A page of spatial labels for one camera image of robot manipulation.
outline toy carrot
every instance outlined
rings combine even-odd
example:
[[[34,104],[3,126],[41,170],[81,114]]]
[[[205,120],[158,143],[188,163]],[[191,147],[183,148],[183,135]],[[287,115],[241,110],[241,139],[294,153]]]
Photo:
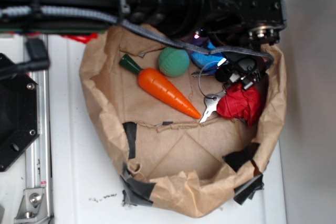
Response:
[[[124,55],[119,64],[138,75],[138,84],[144,91],[184,114],[201,118],[201,114],[190,101],[157,70],[140,68],[129,55]]]

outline red fabric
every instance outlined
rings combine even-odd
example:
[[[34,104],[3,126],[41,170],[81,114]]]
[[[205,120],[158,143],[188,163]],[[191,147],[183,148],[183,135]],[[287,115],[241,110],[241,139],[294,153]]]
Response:
[[[252,126],[258,121],[262,111],[261,96],[255,87],[248,90],[238,83],[226,91],[217,105],[217,113],[226,119],[240,118]]]
[[[98,34],[93,33],[91,35],[82,35],[82,36],[74,36],[74,35],[62,35],[62,37],[64,38],[68,38],[68,39],[73,39],[75,41],[79,41],[82,42],[84,44],[87,44],[90,40],[92,39],[97,39],[98,38]]]

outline black metal bracket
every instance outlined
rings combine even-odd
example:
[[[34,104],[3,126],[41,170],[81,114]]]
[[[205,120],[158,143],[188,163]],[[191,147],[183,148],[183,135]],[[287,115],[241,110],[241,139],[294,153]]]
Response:
[[[0,70],[14,66],[0,54]],[[0,80],[0,172],[39,136],[37,91],[38,84],[26,74]]]

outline green tennis ball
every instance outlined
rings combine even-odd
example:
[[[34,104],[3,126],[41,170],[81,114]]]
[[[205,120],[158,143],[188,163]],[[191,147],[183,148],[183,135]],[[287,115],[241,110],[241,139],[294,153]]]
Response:
[[[189,67],[189,55],[183,49],[166,47],[159,55],[159,69],[169,77],[183,75]]]

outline gray cable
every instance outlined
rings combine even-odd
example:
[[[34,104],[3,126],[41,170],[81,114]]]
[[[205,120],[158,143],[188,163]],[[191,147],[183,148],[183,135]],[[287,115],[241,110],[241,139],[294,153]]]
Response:
[[[118,17],[106,14],[97,10],[90,9],[82,9],[76,7],[58,7],[58,6],[42,6],[41,12],[45,16],[55,16],[55,17],[76,17],[76,18],[87,18],[87,19],[95,19],[103,22],[107,22],[110,24],[117,24]],[[6,9],[0,9],[0,18],[2,18],[3,14],[8,17],[23,17],[28,16],[32,13],[32,9],[29,6],[16,6],[16,7],[8,7]],[[207,49],[202,48],[196,45],[192,45],[189,43],[182,42],[180,40],[175,40],[168,38],[166,36],[159,35],[153,31],[149,31],[139,25],[133,24],[128,20],[123,20],[121,25],[125,27],[127,30],[132,31],[138,35],[146,37],[148,39],[152,39],[163,43],[167,46],[182,48],[185,50],[190,50],[194,52],[199,52],[204,55],[213,55],[219,52],[235,52],[238,54],[249,55],[249,56],[257,56],[257,57],[267,57],[271,62],[274,61],[273,56],[266,52],[257,52],[246,48],[241,47],[232,47],[232,46],[224,46],[217,47],[215,49]]]

